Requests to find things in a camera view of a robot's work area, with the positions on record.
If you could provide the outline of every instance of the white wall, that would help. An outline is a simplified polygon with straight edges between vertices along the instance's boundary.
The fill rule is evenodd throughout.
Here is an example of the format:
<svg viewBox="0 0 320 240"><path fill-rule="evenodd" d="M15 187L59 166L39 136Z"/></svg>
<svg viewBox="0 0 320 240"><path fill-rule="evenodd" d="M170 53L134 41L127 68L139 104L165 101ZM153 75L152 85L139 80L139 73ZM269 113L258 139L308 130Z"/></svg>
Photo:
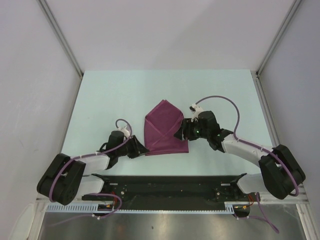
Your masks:
<svg viewBox="0 0 320 240"><path fill-rule="evenodd" d="M306 174L305 189L320 225L320 1L305 0L261 81L279 132Z"/></svg>
<svg viewBox="0 0 320 240"><path fill-rule="evenodd" d="M257 70L293 0L48 0L83 70Z"/></svg>
<svg viewBox="0 0 320 240"><path fill-rule="evenodd" d="M0 238L37 196L59 152L80 79L35 0L0 9Z"/></svg>

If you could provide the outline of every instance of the folded cloth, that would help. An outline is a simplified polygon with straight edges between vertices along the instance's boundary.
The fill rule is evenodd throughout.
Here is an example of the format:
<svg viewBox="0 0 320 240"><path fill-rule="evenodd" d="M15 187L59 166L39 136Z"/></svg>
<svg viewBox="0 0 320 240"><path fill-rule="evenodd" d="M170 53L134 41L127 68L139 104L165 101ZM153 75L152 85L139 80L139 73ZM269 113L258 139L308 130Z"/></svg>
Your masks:
<svg viewBox="0 0 320 240"><path fill-rule="evenodd" d="M174 137L183 119L183 113L167 100L152 109L144 121L144 144L150 151L146 156L188 153L188 141Z"/></svg>

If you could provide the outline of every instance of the cable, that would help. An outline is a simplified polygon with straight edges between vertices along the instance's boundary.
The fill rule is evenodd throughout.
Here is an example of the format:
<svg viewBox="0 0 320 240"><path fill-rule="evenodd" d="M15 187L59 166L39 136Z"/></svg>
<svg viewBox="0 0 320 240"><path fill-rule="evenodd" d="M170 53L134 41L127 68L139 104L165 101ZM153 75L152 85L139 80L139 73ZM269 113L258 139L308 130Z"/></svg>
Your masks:
<svg viewBox="0 0 320 240"><path fill-rule="evenodd" d="M113 205L116 205L116 203L117 203L117 198L114 197L113 198Z"/></svg>
<svg viewBox="0 0 320 240"><path fill-rule="evenodd" d="M118 211L121 206L122 206L122 199L121 197L115 195L115 194L109 194L109 193L91 193L89 195L92 195L92 196L108 196L108 197L114 197L116 199L119 200L119 206L114 209L113 211L111 211L110 213L107 213L106 215L103 215L103 216L98 216L97 217L97 220L100 220L100 219L105 219L105 218L108 218L110 217L111 215L113 215L116 211ZM73 216L73 217L70 217L66 220L63 220L63 221L59 221L57 223L54 223L54 224L50 224L49 227L55 227L57 225L60 225L60 224L64 224L64 223L67 223L69 221L72 221L72 220L75 220L75 219L79 219L79 218L83 218L83 217L94 217L95 215L94 214L82 214L82 215L77 215L77 216Z"/></svg>
<svg viewBox="0 0 320 240"><path fill-rule="evenodd" d="M78 159L90 158L90 157L100 156L100 155L104 155L104 154L110 153L110 152L112 152L112 151L114 151L114 150L122 147L123 145L125 145L125 144L129 141L130 137L132 136L132 128L131 128L131 125L130 125L129 122L127 122L126 120L124 120L124 119L122 119L122 118L120 118L120 119L118 119L118 120L116 121L116 125L117 125L117 122L119 122L119 121L123 121L123 122L125 122L125 123L128 125L128 127L129 127L129 129L130 129L130 136L129 136L123 143L121 143L121 144L119 144L118 146L116 146L116 147L114 147L114 148L112 148L112 149L109 149L109 150L107 150L107 151L90 153L90 154L80 155L80 156L76 156L76 157L71 158L71 159L61 168L61 170L58 172L58 174L56 175L55 179L53 180L53 183L52 183L52 185L51 185L50 192L49 192L50 202L52 202L52 203L55 202L55 201L53 200L53 198L52 198L52 195L53 195L53 192L54 192L54 189L55 189L55 186L56 186L56 184L57 184L57 181L58 181L59 177L62 175L62 173L64 172L64 170L65 170L73 161L78 160Z"/></svg>
<svg viewBox="0 0 320 240"><path fill-rule="evenodd" d="M249 207L250 207L255 203L255 201L250 194L248 195L248 198L249 198L249 204L250 204Z"/></svg>
<svg viewBox="0 0 320 240"><path fill-rule="evenodd" d="M202 101L204 101L204 100L206 100L206 99L211 99L211 98L225 99L225 100L227 100L228 102L230 102L230 103L234 106L234 108L235 108L235 110L236 110L236 114L237 114L237 121L236 121L234 130L233 130L233 136L234 136L234 138L235 138L237 141L241 142L241 143L247 144L247 145L249 145L249 146L252 146L252 147L254 147L254 148L257 148L257 149L259 149L259 150L262 150L262 151L270 154L270 155L282 166L282 168L284 169L284 171L286 172L286 174L288 174L290 180L291 180L292 183L293 183L293 186L294 186L294 189L295 189L295 193L293 193L293 194L292 194L292 193L289 193L289 195L290 195L290 196L294 196L294 197L298 196L298 195L299 195L299 189L298 189L298 185L297 185L294 177L292 176L291 172L289 171L289 169L287 168L287 166L284 164L284 162L283 162L277 155L275 155L273 152L269 151L268 149L265 149L265 148L262 147L262 146L256 145L256 144L254 144L254 143L252 143L252 142L249 142L249 141L246 141L246 140L242 140L242 139L240 139L240 138L237 137L236 131L237 131L237 129L238 129L239 122L240 122L240 111L239 111L239 108L237 107L237 105L236 105L231 99L229 99L229 98L227 98L227 97L225 97L225 96L212 95L212 96L207 96L207 97L204 97L204 98L200 99L200 100L197 101L195 104L198 105L198 104L201 103Z"/></svg>
<svg viewBox="0 0 320 240"><path fill-rule="evenodd" d="M280 231L279 229L269 220L269 218L267 217L267 215L265 214L265 211L263 210L262 206L261 206L261 203L259 201L259 198L260 198L260 194L258 192L255 193L255 198L256 198L256 201L258 203L258 206L259 206L259 209L262 213L262 215L264 216L263 217L260 217L260 216L247 216L247 217L238 217L236 214L234 214L233 216L236 217L236 219L258 219L258 220L261 220L261 221L264 221L266 222L267 224L270 225L270 227L277 233L279 234Z"/></svg>

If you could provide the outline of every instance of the light blue table surface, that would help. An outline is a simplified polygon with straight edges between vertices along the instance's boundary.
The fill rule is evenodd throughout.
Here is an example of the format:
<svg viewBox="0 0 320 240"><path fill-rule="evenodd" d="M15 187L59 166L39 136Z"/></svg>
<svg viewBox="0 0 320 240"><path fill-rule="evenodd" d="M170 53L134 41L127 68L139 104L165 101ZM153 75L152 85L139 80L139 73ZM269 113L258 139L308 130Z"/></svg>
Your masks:
<svg viewBox="0 0 320 240"><path fill-rule="evenodd" d="M249 70L130 70L86 71L77 96L62 152L70 156L93 153L108 141L115 121L126 119L133 134L144 143L145 116L162 99L179 108L184 117L189 106L209 96L232 99L240 110L237 134L271 145L267 125ZM232 130L237 114L223 99L200 104L211 110L221 128ZM239 175L259 173L258 167L237 156L213 151L206 140L189 142L189 153L121 157L106 175Z"/></svg>

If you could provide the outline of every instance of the metal floor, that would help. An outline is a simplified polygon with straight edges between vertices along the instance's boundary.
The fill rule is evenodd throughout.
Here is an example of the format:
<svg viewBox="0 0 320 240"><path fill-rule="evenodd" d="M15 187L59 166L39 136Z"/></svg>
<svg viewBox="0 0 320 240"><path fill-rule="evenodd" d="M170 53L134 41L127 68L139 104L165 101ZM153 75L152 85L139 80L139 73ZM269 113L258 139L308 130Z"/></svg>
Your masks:
<svg viewBox="0 0 320 240"><path fill-rule="evenodd" d="M276 234L265 222L236 220L222 214L119 213L96 220L82 217L50 224L75 216L73 213L46 213L39 240L305 240L297 208L291 205L264 205L269 219L280 230ZM257 205L250 215L261 216Z"/></svg>

